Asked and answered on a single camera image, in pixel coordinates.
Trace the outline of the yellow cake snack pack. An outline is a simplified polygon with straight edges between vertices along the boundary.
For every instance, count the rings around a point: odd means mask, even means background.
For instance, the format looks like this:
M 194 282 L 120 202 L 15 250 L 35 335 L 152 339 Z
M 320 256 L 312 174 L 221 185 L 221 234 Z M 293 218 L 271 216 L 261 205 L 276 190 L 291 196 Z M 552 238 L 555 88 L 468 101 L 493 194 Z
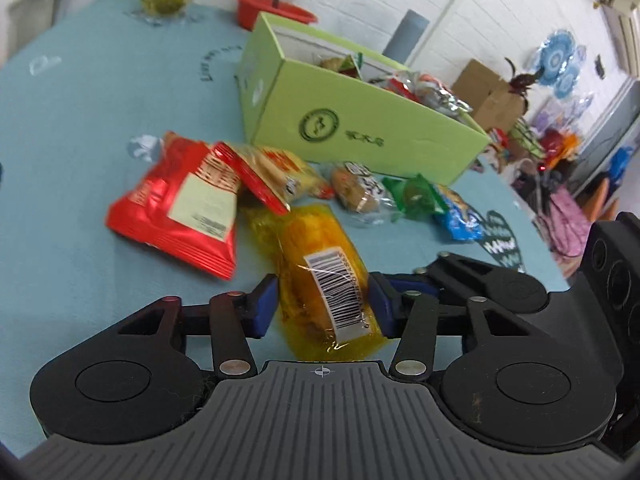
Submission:
M 292 203 L 307 196 L 320 200 L 334 197 L 332 185 L 313 166 L 289 151 L 217 142 L 213 152 L 274 214 L 288 214 Z

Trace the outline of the red snack bag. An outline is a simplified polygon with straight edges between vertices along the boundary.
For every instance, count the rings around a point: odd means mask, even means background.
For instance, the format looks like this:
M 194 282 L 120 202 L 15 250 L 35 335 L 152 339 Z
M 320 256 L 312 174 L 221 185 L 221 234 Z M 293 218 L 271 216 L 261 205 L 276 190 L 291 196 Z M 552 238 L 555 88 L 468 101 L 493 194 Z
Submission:
M 236 267 L 240 178 L 213 147 L 169 131 L 160 160 L 108 208 L 105 225 L 216 278 Z

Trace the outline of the air conditioner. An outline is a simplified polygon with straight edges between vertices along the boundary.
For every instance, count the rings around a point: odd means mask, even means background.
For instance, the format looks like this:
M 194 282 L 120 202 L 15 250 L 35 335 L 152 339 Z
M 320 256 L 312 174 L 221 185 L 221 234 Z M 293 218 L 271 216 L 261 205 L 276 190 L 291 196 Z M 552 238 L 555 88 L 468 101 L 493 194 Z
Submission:
M 594 0 L 593 6 L 608 21 L 618 66 L 639 79 L 639 0 Z

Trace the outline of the red plastic basket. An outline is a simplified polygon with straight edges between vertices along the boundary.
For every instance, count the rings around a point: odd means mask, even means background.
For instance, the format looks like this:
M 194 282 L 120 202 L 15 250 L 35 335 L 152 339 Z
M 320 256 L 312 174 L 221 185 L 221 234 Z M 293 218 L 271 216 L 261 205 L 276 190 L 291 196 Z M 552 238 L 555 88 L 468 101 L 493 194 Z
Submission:
M 280 2 L 278 6 L 273 6 L 272 0 L 236 1 L 238 2 L 236 19 L 238 24 L 246 30 L 254 28 L 258 15 L 262 12 L 282 16 L 282 18 L 288 18 L 306 25 L 318 22 L 318 18 L 313 13 L 292 3 Z

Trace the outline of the teal tablecloth with hearts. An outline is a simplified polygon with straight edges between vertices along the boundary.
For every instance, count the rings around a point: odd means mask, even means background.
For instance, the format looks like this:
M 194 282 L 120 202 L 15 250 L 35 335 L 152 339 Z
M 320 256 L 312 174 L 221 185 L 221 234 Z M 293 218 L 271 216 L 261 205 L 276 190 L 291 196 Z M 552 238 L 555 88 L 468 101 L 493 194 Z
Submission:
M 229 281 L 105 226 L 167 131 L 244 138 L 234 16 L 196 6 L 153 26 L 136 7 L 96 0 L 2 68 L 1 440 L 19 456 L 43 440 L 29 403 L 43 364 L 160 297 L 205 304 L 272 269 L 245 224 Z

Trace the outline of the blue paper fan decoration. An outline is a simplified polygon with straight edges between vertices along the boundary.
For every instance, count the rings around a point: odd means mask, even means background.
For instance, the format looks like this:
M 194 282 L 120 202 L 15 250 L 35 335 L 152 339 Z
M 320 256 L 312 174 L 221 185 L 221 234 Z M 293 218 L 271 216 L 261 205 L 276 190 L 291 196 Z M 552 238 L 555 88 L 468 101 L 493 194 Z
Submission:
M 575 47 L 575 38 L 568 30 L 552 32 L 544 40 L 537 54 L 535 70 L 539 75 L 538 82 L 543 86 L 554 86 L 555 81 L 564 72 Z

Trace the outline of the green cardboard box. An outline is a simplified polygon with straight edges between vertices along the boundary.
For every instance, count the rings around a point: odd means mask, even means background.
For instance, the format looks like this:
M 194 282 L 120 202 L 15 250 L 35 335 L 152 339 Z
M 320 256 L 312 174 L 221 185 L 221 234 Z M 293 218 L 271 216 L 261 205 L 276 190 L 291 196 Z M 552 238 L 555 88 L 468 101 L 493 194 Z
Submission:
M 361 80 L 319 66 L 358 52 Z M 448 117 L 371 82 L 404 68 L 318 28 L 259 14 L 236 70 L 245 140 L 310 162 L 360 162 L 378 174 L 450 185 L 488 135 L 469 115 Z

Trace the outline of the yellow transparent snack pack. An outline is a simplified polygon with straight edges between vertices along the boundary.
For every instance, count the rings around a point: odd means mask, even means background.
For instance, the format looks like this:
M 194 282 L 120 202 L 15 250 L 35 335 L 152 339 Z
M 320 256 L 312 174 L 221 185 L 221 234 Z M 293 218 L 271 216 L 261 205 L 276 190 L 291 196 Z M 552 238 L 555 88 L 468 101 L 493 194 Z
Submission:
M 369 273 L 329 206 L 246 215 L 276 268 L 283 335 L 296 359 L 359 361 L 386 345 L 368 299 Z

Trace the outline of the green corn snack pack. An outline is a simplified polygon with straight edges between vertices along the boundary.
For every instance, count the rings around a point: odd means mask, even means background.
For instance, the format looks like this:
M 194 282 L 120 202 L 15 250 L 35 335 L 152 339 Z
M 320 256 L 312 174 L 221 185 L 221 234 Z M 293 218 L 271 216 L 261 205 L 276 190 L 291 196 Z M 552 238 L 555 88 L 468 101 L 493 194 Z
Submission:
M 331 72 L 361 80 L 362 64 L 363 55 L 358 52 L 345 56 L 334 56 L 334 58 L 322 58 L 319 66 Z

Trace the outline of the silver orange snack pack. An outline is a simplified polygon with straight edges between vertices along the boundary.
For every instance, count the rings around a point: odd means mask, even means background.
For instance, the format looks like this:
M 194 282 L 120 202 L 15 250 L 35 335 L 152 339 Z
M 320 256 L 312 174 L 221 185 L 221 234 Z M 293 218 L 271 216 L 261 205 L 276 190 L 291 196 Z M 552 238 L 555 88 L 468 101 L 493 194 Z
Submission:
M 387 90 L 422 104 L 435 112 L 457 118 L 472 112 L 467 102 L 458 98 L 439 79 L 422 72 L 402 70 L 386 79 Z

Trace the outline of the brown paper bag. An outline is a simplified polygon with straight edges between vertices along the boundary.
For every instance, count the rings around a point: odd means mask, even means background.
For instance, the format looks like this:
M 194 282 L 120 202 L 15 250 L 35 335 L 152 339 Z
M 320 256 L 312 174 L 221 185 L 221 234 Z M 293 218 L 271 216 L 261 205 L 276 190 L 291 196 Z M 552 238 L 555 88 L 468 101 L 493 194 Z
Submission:
M 470 116 L 484 130 L 508 132 L 524 115 L 525 100 L 510 84 L 477 60 L 469 60 L 452 92 L 472 108 Z

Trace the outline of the blue cookie snack pack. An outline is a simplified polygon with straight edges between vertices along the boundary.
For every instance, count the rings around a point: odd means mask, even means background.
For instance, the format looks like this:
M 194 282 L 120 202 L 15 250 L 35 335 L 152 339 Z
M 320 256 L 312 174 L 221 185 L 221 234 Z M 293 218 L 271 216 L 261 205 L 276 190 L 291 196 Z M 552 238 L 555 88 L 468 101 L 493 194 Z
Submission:
M 441 184 L 434 187 L 442 213 L 436 216 L 439 225 L 456 242 L 479 242 L 484 238 L 483 221 L 480 215 L 462 197 Z

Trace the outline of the grey cylinder speaker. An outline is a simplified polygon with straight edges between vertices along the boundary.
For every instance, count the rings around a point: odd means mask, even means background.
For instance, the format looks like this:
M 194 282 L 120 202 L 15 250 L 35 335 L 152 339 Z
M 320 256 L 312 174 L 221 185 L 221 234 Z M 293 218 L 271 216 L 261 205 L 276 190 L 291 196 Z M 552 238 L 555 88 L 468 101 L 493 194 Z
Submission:
M 428 18 L 409 9 L 390 37 L 382 55 L 398 63 L 407 62 L 429 24 Z

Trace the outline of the brown cookie snack pack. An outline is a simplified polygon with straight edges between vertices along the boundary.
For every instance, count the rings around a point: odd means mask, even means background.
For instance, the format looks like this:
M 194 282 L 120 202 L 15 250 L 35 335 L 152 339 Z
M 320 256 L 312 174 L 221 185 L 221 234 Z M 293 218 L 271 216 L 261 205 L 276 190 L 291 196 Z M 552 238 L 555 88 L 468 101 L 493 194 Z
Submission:
M 393 222 L 399 210 L 382 182 L 358 162 L 337 162 L 328 170 L 335 195 L 350 216 L 367 226 Z

